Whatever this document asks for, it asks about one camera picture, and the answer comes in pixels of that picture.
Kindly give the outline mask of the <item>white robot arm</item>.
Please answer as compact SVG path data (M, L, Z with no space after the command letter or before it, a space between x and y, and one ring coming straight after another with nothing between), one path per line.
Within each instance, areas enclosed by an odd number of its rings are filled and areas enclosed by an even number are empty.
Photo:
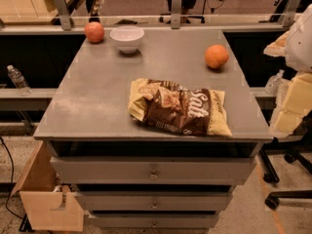
M286 66L296 74L282 79L276 95L276 107L269 124L273 137L290 136L312 110L312 5L290 30L263 51L270 57L284 57Z

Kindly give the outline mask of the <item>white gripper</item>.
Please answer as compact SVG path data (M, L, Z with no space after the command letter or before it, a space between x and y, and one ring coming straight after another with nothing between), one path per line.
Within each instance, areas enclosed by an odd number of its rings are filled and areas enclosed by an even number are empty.
M291 79L282 108L295 115L280 111L273 127L291 135L312 110L312 73L299 72Z

